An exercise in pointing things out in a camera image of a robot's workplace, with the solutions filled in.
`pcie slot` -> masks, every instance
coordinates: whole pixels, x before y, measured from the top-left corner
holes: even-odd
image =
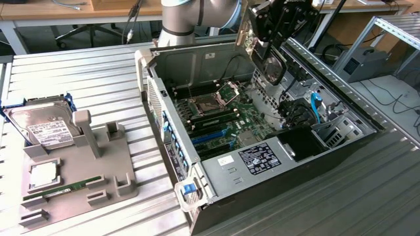
[[[227,131],[228,131],[228,129],[224,129],[224,130],[221,130],[221,131],[219,131],[219,132],[215,132],[215,133],[208,134],[208,135],[205,135],[205,136],[203,136],[203,137],[199,137],[199,138],[196,138],[196,139],[192,139],[192,140],[191,140],[191,141],[192,141],[192,144],[200,144],[200,143],[203,143],[203,142],[205,142],[205,141],[208,141],[208,140],[212,140],[212,139],[224,137]]]
[[[232,148],[232,144],[227,143],[227,144],[219,145],[219,146],[216,146],[212,149],[208,149],[205,151],[199,151],[199,156],[201,158],[201,161],[207,159],[204,157],[207,157],[209,155],[211,155],[209,157],[217,156],[217,155],[225,153],[228,150],[231,150],[231,148]]]
[[[195,130],[191,134],[189,134],[189,138],[195,138],[195,137],[199,137],[201,135],[205,135],[205,134],[209,134],[209,133],[213,133],[216,131],[221,131],[225,129],[225,126],[224,127],[220,127],[220,126],[211,126],[208,128],[203,128],[200,130]]]

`sticker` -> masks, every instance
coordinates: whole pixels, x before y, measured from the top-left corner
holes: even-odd
[[[63,120],[29,125],[28,129],[44,147],[73,140],[71,131]]]
[[[224,166],[233,162],[233,158],[232,156],[225,156],[223,158],[219,158],[217,161],[219,161],[220,166]]]
[[[205,59],[211,59],[216,57],[216,53],[207,53],[205,54]]]
[[[239,152],[251,174],[257,175],[279,166],[279,161],[267,143]]]
[[[71,191],[71,189],[67,188],[67,189],[64,189],[64,190],[61,190],[61,191],[56,191],[55,193],[49,193],[49,194],[44,195],[44,197],[45,197],[45,198],[51,198],[51,197],[57,196],[57,195],[60,195],[60,194],[63,194],[63,193],[68,193],[69,191]]]

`blue pcie slot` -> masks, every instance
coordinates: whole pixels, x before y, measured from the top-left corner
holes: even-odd
[[[208,140],[212,140],[212,139],[216,139],[216,138],[220,138],[220,137],[224,137],[225,136],[225,133],[227,133],[228,129],[224,129],[221,131],[217,131],[212,134],[208,134],[203,137],[199,137],[196,139],[192,140],[192,144],[200,144]]]

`blue cable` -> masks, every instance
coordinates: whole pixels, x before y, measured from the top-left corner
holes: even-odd
[[[313,92],[311,94],[311,106],[312,106],[312,110],[313,110],[313,113],[316,115],[316,119],[317,119],[319,124],[321,123],[321,119],[320,119],[320,114],[317,113],[317,107],[320,107],[321,103],[323,103],[323,98],[321,98],[320,94],[317,92]]]

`white label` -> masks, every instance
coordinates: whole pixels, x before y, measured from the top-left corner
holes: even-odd
[[[44,197],[51,198],[51,197],[57,196],[63,193],[68,193],[69,191],[71,191],[71,189],[67,188],[67,189],[63,189],[61,191],[56,191],[55,193],[49,193],[49,194],[44,195]]]
[[[216,53],[207,53],[205,54],[205,59],[211,59],[216,57]]]
[[[44,147],[73,140],[71,131],[63,120],[31,125],[28,129]]]
[[[217,161],[219,161],[220,166],[224,166],[233,162],[233,158],[232,156],[225,156],[223,158],[219,158]]]

